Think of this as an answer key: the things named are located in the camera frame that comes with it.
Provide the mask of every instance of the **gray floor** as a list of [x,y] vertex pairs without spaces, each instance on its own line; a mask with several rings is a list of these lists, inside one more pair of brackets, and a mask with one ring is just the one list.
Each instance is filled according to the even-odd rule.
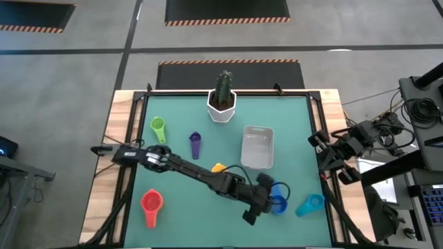
[[[77,8],[60,35],[0,32],[0,50],[123,48],[136,0],[58,0]],[[431,0],[287,0],[287,24],[165,27],[165,0],[144,1],[133,48],[443,44]],[[339,89],[342,103],[398,87],[440,63],[443,50],[157,53],[130,55],[123,89],[156,82],[160,61],[299,59],[306,88]],[[18,159],[57,172],[42,204],[28,204],[16,248],[78,242],[121,55],[0,55],[0,134]],[[393,93],[345,104],[362,121],[386,110]],[[407,134],[398,137],[406,142]]]

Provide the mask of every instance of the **plant pot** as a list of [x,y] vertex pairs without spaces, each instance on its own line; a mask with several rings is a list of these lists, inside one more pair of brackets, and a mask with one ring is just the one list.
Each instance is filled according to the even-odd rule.
[[233,91],[231,91],[230,93],[234,97],[234,105],[229,109],[226,109],[224,111],[219,111],[216,108],[214,108],[212,105],[210,105],[210,97],[214,92],[215,92],[215,89],[209,91],[209,93],[208,93],[208,102],[206,103],[206,105],[208,106],[209,116],[213,119],[214,122],[227,123],[234,116],[235,105],[237,103],[237,94],[235,94]]

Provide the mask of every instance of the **black metal frame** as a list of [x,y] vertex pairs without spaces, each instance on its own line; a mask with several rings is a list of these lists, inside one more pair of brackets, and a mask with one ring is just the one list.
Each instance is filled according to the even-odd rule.
[[[128,128],[127,128],[127,132],[126,132],[126,136],[125,136],[125,142],[131,142],[130,138],[132,136],[132,129],[134,126],[136,106],[139,101],[142,100],[143,105],[141,107],[142,108],[141,109],[141,117],[139,120],[138,132],[137,132],[137,136],[136,136],[137,139],[140,139],[143,134],[143,127],[145,124],[145,113],[147,110],[149,96],[203,96],[203,95],[207,95],[207,94],[208,94],[207,91],[198,91],[198,90],[194,90],[194,91],[192,91],[192,90],[191,91],[174,91],[174,90],[150,91],[149,87],[148,87],[148,92],[134,92],[131,111],[129,113],[129,122],[128,122]],[[311,130],[313,133],[317,132],[316,122],[314,119],[313,106],[311,103],[311,101],[314,100],[316,102],[316,106],[318,109],[318,115],[320,118],[321,127],[319,127],[319,128],[321,128],[323,131],[327,132],[326,119],[325,119],[325,114],[323,111],[323,106],[322,106],[319,91],[285,91],[283,93],[280,93],[279,91],[272,91],[272,90],[270,90],[270,91],[250,90],[250,91],[238,91],[238,92],[236,92],[236,94],[238,96],[280,96],[283,98],[284,97],[294,97],[294,96],[305,97],[306,101],[307,101],[309,119],[311,122]],[[114,197],[113,207],[118,205],[118,201],[120,200],[120,195],[121,195],[122,188],[123,188],[123,179],[125,177],[125,172],[126,172],[126,170],[121,167],[119,174],[118,174],[116,194]],[[108,236],[107,236],[106,244],[101,244],[101,245],[96,245],[96,246],[100,246],[101,248],[103,248],[103,247],[119,248],[124,245],[127,224],[128,224],[128,218],[129,218],[129,210],[130,210],[130,205],[131,205],[132,192],[133,192],[133,188],[134,188],[135,175],[136,175],[136,165],[133,165],[130,167],[129,181],[127,184],[126,191],[124,193],[129,196],[125,196],[125,198],[126,198],[125,211],[123,214],[123,224],[122,224],[122,230],[120,233],[119,242],[114,242],[114,240],[113,240],[113,237],[114,237],[113,234],[114,234],[114,230],[115,230],[115,219],[114,219],[112,221],[111,226],[109,227],[109,229],[107,231]],[[335,194],[338,202],[343,206],[343,199],[341,197],[341,191],[340,191],[340,187],[338,185],[337,175],[335,174],[335,172],[331,172],[331,175],[332,175],[331,181],[334,186],[334,190],[333,190],[334,194]],[[332,216],[331,206],[326,205],[325,211],[326,211],[326,215],[327,215],[327,222],[328,222],[329,234],[330,234],[332,245],[342,247],[342,248],[347,248],[346,246],[350,245],[350,246],[352,246],[352,248],[358,248],[359,245],[350,243],[349,230],[346,228],[343,221],[341,221],[341,225],[342,225],[343,238],[345,239],[345,242],[341,243],[341,242],[337,241],[336,230],[335,230],[335,225],[334,225],[334,217]]]

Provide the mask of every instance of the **black mat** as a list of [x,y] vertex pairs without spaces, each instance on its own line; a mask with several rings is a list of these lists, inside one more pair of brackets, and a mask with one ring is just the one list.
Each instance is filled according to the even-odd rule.
[[286,0],[168,0],[166,26],[290,21]]
[[61,33],[73,4],[0,1],[0,30]]
[[157,89],[213,89],[219,74],[232,72],[233,89],[304,89],[302,71],[296,59],[208,60],[161,62]]

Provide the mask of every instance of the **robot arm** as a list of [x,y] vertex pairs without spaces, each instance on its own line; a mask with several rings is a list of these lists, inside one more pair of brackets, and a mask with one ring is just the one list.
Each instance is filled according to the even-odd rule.
[[266,174],[259,174],[258,185],[249,185],[244,177],[231,172],[213,173],[203,167],[188,162],[173,154],[163,145],[150,146],[147,149],[136,149],[121,145],[112,158],[113,163],[131,165],[139,163],[146,169],[163,173],[173,171],[205,183],[220,196],[241,201],[250,205],[249,211],[243,213],[243,219],[254,225],[257,216],[271,211],[271,187],[273,179]]

